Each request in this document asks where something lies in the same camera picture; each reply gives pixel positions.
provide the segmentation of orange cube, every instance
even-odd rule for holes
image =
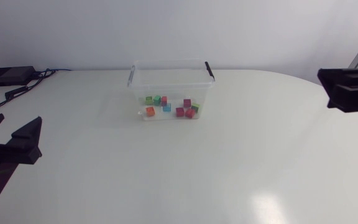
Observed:
[[[154,107],[148,107],[146,108],[146,113],[147,113],[147,116],[154,116],[155,115],[155,111],[154,111]]]

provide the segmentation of colored cube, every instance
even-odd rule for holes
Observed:
[[[196,104],[196,103],[193,103],[191,105],[191,109],[195,110],[196,113],[198,113],[198,109],[200,108],[200,105],[199,104]]]
[[[153,97],[146,96],[146,105],[153,105]]]
[[[183,100],[183,107],[191,107],[191,99],[184,99]]]
[[[162,107],[164,112],[171,112],[171,103],[167,103],[167,105]]]
[[[194,115],[196,114],[196,111],[195,110],[193,110],[193,109],[191,109],[191,108],[188,108],[187,110],[186,110],[186,117],[188,117],[188,118],[193,118],[194,117]]]
[[[154,97],[154,106],[160,106],[161,103],[161,96],[155,96]]]
[[[147,113],[147,116],[154,116],[155,115],[155,111],[154,111],[154,107],[148,107],[146,108],[146,113]]]
[[[168,103],[168,98],[166,96],[163,96],[161,98],[161,106],[166,106]]]
[[[181,117],[185,115],[185,109],[184,108],[177,108],[177,117]]]

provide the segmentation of white table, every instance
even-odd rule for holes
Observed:
[[[0,108],[1,143],[44,120],[0,223],[358,223],[358,113],[298,78],[214,74],[199,120],[142,121],[129,71],[58,72]]]

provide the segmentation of pink cube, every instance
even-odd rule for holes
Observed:
[[[182,117],[185,115],[185,109],[177,108],[177,117]]]
[[[191,99],[184,99],[183,100],[183,107],[191,107]]]
[[[161,106],[166,106],[167,102],[168,102],[168,100],[167,100],[166,96],[161,97]]]

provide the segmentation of plastic bin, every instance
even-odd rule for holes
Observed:
[[[201,60],[139,60],[132,66],[128,79],[128,87],[140,105],[139,114],[147,121],[198,119],[208,89],[214,83],[208,62]],[[170,103],[170,111],[164,107],[165,99]],[[181,109],[177,113],[177,108],[183,108],[185,114]]]

